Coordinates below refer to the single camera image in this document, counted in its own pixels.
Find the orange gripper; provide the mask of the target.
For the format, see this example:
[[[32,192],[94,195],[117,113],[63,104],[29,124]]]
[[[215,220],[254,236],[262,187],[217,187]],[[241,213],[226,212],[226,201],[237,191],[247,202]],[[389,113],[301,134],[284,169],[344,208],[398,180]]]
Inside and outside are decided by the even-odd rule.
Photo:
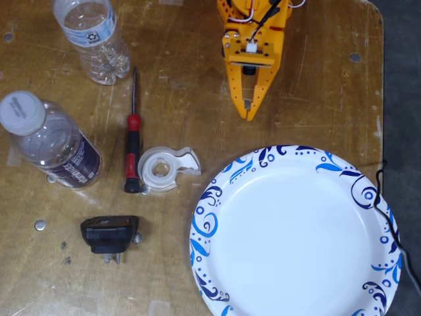
[[[262,26],[250,22],[229,22],[222,37],[223,56],[232,102],[240,117],[253,120],[278,71],[284,44],[284,30],[276,26]],[[249,112],[245,108],[241,66],[273,66],[260,68]]]

